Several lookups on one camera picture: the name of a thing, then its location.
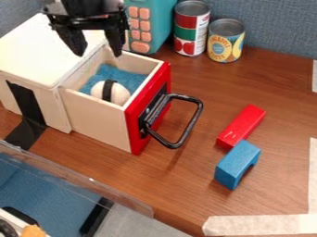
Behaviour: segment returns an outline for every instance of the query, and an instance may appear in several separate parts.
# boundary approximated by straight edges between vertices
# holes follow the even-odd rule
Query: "red block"
[[[263,121],[266,111],[247,105],[217,137],[217,145],[230,150],[242,139],[246,139]]]

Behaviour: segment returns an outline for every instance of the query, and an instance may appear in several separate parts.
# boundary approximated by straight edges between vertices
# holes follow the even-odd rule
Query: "glass panel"
[[[150,230],[151,218],[149,206],[124,193],[0,141],[0,219],[18,233],[38,224],[50,236],[106,236],[133,232],[136,219]]]

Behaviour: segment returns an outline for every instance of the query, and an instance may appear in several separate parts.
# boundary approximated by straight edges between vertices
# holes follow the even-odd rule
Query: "wooden table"
[[[171,62],[173,92],[205,105],[183,148],[169,150],[152,140],[132,156],[76,132],[47,129],[30,151],[135,197],[153,207],[156,219],[195,236],[211,215],[307,213],[309,140],[317,137],[312,60],[247,48],[237,62],[219,64],[206,55],[180,56],[169,45],[154,57]],[[246,104],[267,111],[248,139],[262,154],[231,192],[213,180],[225,154],[214,144]],[[172,102],[158,132],[176,140],[194,109]],[[0,138],[19,122],[0,107]]]

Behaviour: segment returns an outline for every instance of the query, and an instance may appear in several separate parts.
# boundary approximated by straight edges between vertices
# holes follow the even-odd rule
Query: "drawer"
[[[117,106],[80,92],[102,64],[148,76],[124,106]],[[129,52],[115,58],[105,44],[60,85],[59,92],[74,131],[138,155],[149,140],[140,132],[139,118],[162,88],[165,94],[171,91],[168,63]]]

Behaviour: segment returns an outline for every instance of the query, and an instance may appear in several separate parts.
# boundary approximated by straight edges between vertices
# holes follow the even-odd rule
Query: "blue label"
[[[226,36],[225,38],[227,38],[228,41],[234,43],[234,42],[236,42],[237,39],[239,39],[240,36],[241,36],[241,34],[236,35],[236,36]]]
[[[243,42],[241,42],[241,44],[239,45],[239,49],[242,50],[243,48]]]
[[[223,46],[222,46],[221,44],[214,44],[214,45],[212,46],[212,50],[213,50],[213,52],[214,52],[215,54],[220,55],[220,54],[223,53],[224,48],[223,48]]]

